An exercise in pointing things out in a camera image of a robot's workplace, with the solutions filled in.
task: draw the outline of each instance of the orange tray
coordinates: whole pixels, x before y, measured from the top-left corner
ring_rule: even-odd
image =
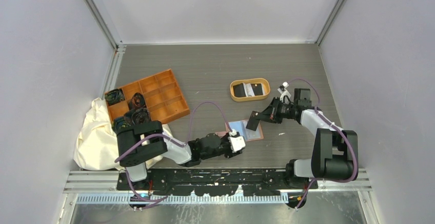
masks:
[[[128,103],[136,92],[143,94],[151,120],[169,123],[190,114],[189,106],[171,69],[119,87],[125,101],[110,105],[110,120],[123,116],[129,111]]]

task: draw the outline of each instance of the red wire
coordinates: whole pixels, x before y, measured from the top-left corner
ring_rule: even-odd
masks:
[[[150,180],[150,189],[148,189],[148,197],[151,197],[149,194],[149,191],[151,191],[151,188],[152,188],[152,180]]]

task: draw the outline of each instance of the metal floor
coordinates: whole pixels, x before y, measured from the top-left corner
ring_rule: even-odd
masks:
[[[315,44],[279,45],[162,45],[127,46],[116,86],[153,75],[171,68],[180,84],[190,110],[203,101],[217,102],[229,121],[247,119],[252,110],[262,111],[278,96],[276,90],[284,81],[296,77],[309,80],[321,97],[320,108],[326,116],[340,124],[331,90]],[[271,92],[265,100],[234,102],[229,86],[233,80],[265,78]],[[301,81],[290,84],[288,90],[308,88]],[[311,92],[315,104],[317,98]],[[185,141],[188,119],[183,117],[169,124],[174,137]],[[203,161],[200,168],[285,167],[290,159],[310,158],[314,137],[296,121],[282,124],[261,123],[264,139],[250,141],[242,155],[226,159],[223,156]],[[195,113],[192,138],[224,131],[218,109],[203,105]],[[163,159],[154,167],[178,167]]]

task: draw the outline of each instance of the gray wall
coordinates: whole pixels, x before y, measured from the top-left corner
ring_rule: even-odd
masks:
[[[435,0],[348,0],[321,45],[386,223],[433,223]]]
[[[111,55],[83,0],[0,0],[2,223],[54,223]]]
[[[95,0],[127,44],[315,42],[336,1]]]

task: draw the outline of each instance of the cable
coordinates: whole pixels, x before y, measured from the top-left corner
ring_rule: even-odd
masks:
[[[184,148],[187,146],[187,143],[185,144],[180,144],[176,141],[174,141],[175,138],[167,136],[165,134],[161,134],[161,133],[155,133],[155,134],[151,134],[146,136],[144,139],[139,140],[139,142],[137,142],[136,144],[134,144],[134,146],[132,146],[130,149],[128,149],[126,152],[124,152],[121,156],[119,156],[117,159],[115,159],[115,162],[119,162],[120,160],[124,159],[124,157],[126,157],[128,154],[130,154],[132,151],[134,151],[137,147],[139,147],[143,142],[151,139],[151,138],[155,138],[155,137],[162,137],[165,139],[168,139],[169,141],[171,141],[174,145]]]
[[[299,206],[301,206],[302,201],[304,201],[304,199],[307,197],[308,189],[310,189],[311,185],[312,185],[315,181],[317,181],[317,180],[316,180],[316,179],[313,179],[313,180],[310,181],[310,184],[308,184],[307,189],[305,189],[304,195],[302,195],[302,199],[299,200],[298,205],[296,205],[296,208],[295,208],[296,211],[298,211],[298,208],[299,208]]]
[[[141,196],[139,195],[139,193],[137,193],[137,191],[134,189],[134,187],[133,187],[133,183],[132,183],[131,180],[130,180],[130,175],[128,174],[128,171],[127,171],[127,170],[125,171],[125,174],[126,174],[126,176],[127,176],[127,182],[128,182],[128,186],[130,187],[130,190],[134,193],[134,195],[135,195],[139,200],[142,200],[142,201],[144,201],[144,202],[154,202],[155,204],[152,205],[152,206],[155,206],[157,203],[159,203],[159,202],[165,200],[166,198],[168,198],[168,196],[165,196],[165,197],[162,197],[162,198],[159,198],[159,199],[153,200],[153,199],[150,199],[150,198],[144,198],[144,197],[141,197]]]
[[[221,114],[222,114],[222,118],[224,119],[225,124],[227,125],[228,129],[231,131],[230,123],[228,123],[227,117],[225,116],[224,111],[222,110],[222,108],[221,108],[218,104],[216,104],[215,102],[212,102],[212,101],[205,101],[205,102],[200,103],[200,104],[199,104],[199,105],[198,105],[198,106],[197,106],[197,107],[192,111],[192,113],[190,114],[189,133],[187,134],[187,141],[190,141],[190,134],[191,134],[191,132],[192,132],[192,121],[193,121],[193,116],[194,116],[194,114],[195,114],[195,111],[196,111],[196,110],[197,110],[201,105],[203,105],[203,104],[212,104],[212,105],[216,106],[216,107],[219,109],[219,111],[221,112]]]
[[[346,183],[346,182],[350,182],[352,180],[355,179],[357,173],[358,173],[358,164],[357,164],[357,159],[355,156],[355,152],[353,151],[352,145],[350,144],[349,140],[347,139],[346,135],[344,135],[344,133],[335,125],[333,124],[331,121],[329,121],[322,113],[320,113],[318,111],[318,106],[320,104],[320,95],[317,92],[317,89],[306,79],[303,78],[294,78],[291,81],[289,81],[288,83],[292,83],[295,80],[302,80],[303,82],[307,83],[315,92],[315,94],[317,95],[317,104],[314,107],[314,111],[315,113],[320,117],[320,119],[322,119],[326,124],[328,124],[329,126],[331,126],[334,130],[336,130],[338,132],[338,134],[343,138],[344,142],[346,143],[349,151],[350,151],[350,155],[352,156],[352,164],[353,164],[353,171],[352,171],[352,175],[350,176],[350,178],[345,179],[345,180],[333,180],[335,182],[341,182],[341,183]],[[311,185],[316,181],[317,179],[312,179],[310,184],[308,185],[307,189],[305,190],[304,195],[302,196],[302,199],[299,201],[298,205],[296,206],[296,211],[298,210],[298,207],[301,205],[302,201],[304,201],[305,197],[308,194],[308,190],[310,189]]]

